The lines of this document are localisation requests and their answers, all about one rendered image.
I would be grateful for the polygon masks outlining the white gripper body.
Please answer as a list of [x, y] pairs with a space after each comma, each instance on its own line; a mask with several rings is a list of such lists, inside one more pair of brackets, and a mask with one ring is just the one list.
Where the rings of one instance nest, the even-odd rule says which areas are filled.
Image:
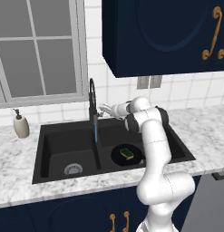
[[110, 116], [112, 116], [112, 106], [110, 106], [107, 103], [101, 103], [99, 106], [100, 110], [102, 112], [106, 112], [107, 114], [109, 114]]

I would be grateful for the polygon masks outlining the yellow green sponge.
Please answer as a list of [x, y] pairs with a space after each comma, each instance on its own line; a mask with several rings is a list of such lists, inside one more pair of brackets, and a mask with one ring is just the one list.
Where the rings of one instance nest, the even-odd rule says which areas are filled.
[[120, 149], [120, 153], [127, 160], [131, 160], [131, 159], [134, 158], [134, 154], [128, 148], [122, 148], [122, 149]]

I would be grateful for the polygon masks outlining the black double sink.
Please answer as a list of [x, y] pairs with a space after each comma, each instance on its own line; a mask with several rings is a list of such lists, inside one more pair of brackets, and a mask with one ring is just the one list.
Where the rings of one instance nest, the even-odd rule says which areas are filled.
[[[119, 166], [112, 161], [112, 149], [123, 143], [138, 147], [143, 159], [137, 165]], [[65, 175], [64, 168], [78, 163], [83, 172]], [[98, 141], [95, 143], [93, 126], [88, 121], [43, 125], [34, 164], [33, 183], [73, 179], [97, 174], [139, 169], [146, 166], [140, 134], [128, 132], [122, 121], [98, 121]]]

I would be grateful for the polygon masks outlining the black round pan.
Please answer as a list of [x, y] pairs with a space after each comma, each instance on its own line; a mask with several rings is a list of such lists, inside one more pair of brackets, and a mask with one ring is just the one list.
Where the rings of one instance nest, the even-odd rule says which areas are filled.
[[[125, 159], [123, 155], [120, 153], [120, 149], [122, 148], [128, 148], [134, 154], [134, 158], [129, 159], [129, 160]], [[115, 146], [112, 149], [111, 157], [114, 163], [116, 163], [119, 166], [124, 167], [124, 166], [131, 166], [131, 165], [139, 164], [141, 160], [143, 159], [143, 154], [138, 147], [132, 144], [123, 143], [123, 144], [119, 144]]]

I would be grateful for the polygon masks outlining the silver sink drain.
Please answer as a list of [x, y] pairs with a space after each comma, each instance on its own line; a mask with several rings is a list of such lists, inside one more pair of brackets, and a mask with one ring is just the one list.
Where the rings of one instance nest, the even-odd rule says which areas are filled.
[[74, 175], [74, 174], [80, 174], [83, 172], [83, 167], [78, 164], [78, 163], [71, 163], [68, 164], [65, 168], [64, 168], [64, 174], [65, 175]]

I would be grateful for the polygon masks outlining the black tall faucet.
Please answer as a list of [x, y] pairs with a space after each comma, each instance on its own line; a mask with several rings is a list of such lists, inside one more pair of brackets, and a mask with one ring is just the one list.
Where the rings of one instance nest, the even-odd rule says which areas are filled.
[[97, 111], [96, 107], [96, 94], [95, 94], [95, 87], [94, 87], [94, 81], [93, 78], [90, 79], [89, 81], [89, 118], [90, 118], [90, 123], [93, 126], [93, 132], [94, 132], [94, 123], [97, 122], [97, 127], [98, 127], [98, 117], [99, 113]]

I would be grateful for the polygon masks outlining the beige soap dispenser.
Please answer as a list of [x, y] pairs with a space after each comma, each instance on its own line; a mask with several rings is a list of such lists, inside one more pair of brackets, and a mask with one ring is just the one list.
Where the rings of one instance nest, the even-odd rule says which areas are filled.
[[30, 133], [29, 124], [25, 116], [20, 114], [18, 109], [15, 109], [15, 117], [14, 117], [14, 129], [16, 135], [20, 139], [27, 138]]

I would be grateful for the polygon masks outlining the grey framed window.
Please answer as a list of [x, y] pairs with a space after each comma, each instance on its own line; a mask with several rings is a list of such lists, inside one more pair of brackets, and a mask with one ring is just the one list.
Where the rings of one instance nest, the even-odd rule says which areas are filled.
[[83, 0], [0, 0], [0, 108], [88, 99]]

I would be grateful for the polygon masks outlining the navy upper cabinet door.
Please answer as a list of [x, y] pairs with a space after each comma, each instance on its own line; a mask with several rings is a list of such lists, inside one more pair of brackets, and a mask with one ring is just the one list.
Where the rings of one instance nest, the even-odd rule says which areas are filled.
[[[219, 36], [210, 49], [222, 11]], [[224, 71], [224, 0], [102, 0], [102, 56], [117, 78]]]

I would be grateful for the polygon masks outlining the grey dishwasher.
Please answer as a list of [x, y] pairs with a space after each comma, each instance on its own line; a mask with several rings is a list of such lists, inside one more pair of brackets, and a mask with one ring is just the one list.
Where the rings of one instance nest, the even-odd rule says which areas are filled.
[[224, 232], [224, 171], [200, 178], [181, 232]]

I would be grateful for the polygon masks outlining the grey wall outlet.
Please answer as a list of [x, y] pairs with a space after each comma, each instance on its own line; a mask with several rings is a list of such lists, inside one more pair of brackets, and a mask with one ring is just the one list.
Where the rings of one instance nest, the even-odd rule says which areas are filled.
[[149, 76], [139, 76], [138, 81], [137, 81], [137, 89], [142, 90], [142, 89], [147, 89], [149, 86]]
[[162, 76], [161, 75], [152, 75], [150, 81], [150, 88], [160, 88], [161, 87]]

